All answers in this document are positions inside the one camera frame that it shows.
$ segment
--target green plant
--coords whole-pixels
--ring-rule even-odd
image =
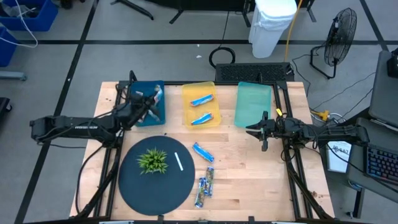
[[[169,166],[165,163],[166,152],[154,149],[147,149],[146,154],[142,154],[138,160],[140,168],[143,168],[141,174],[160,172],[164,174]]]

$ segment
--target keyboard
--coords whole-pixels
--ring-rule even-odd
[[[217,81],[258,81],[259,74],[266,82],[293,81],[289,63],[234,63],[217,64]]]
[[[368,147],[366,163],[367,174],[390,184],[398,185],[398,153]]]

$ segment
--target teal tray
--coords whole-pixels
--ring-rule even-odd
[[[239,82],[234,120],[237,127],[257,124],[264,111],[271,117],[271,90],[267,85]]]

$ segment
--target wooden table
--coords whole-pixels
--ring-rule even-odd
[[[115,82],[104,82],[98,97],[95,115],[112,109],[116,90]],[[290,103],[295,118],[311,123],[308,103],[303,83],[288,83]],[[220,104],[221,124],[218,127],[189,130],[183,123],[183,106],[181,86],[166,86],[166,124],[146,128],[133,127],[125,133],[121,159],[132,145],[143,138],[164,135],[184,144],[191,152],[195,162],[195,183],[191,194],[178,209],[164,215],[165,220],[214,220],[214,221],[247,221],[254,216],[256,221],[295,220],[288,175],[285,162],[280,159],[282,141],[269,139],[267,152],[261,151],[261,142],[234,125],[237,86],[216,86]],[[285,111],[283,93],[280,91],[282,111]],[[276,117],[275,98],[272,96],[272,118]],[[192,150],[194,142],[210,151],[215,161],[215,184],[213,198],[206,198],[202,209],[195,208],[198,178],[205,175],[209,163]],[[100,143],[89,140],[85,159]],[[325,211],[334,217],[330,194],[318,153],[302,149],[302,161],[307,178],[308,189],[315,192],[316,200]],[[86,165],[81,176],[80,209],[90,200],[97,190],[103,166],[105,150],[100,151]],[[305,217],[303,197],[297,187],[301,216]],[[101,214],[105,214],[108,193],[103,195]],[[72,206],[71,215],[75,215]],[[156,220],[155,216],[141,215],[131,209],[122,199],[116,187],[113,203],[113,220]]]

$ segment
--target floor fan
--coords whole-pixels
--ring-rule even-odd
[[[321,46],[311,49],[310,65],[318,70],[322,75],[326,76],[327,79],[334,78],[336,76],[337,65],[340,64],[347,56],[348,50],[353,43],[355,30],[355,11],[350,8],[340,11],[333,19],[326,42]],[[333,76],[327,75],[324,71],[320,70],[313,64],[313,52],[322,47],[325,48],[325,63],[334,68]]]

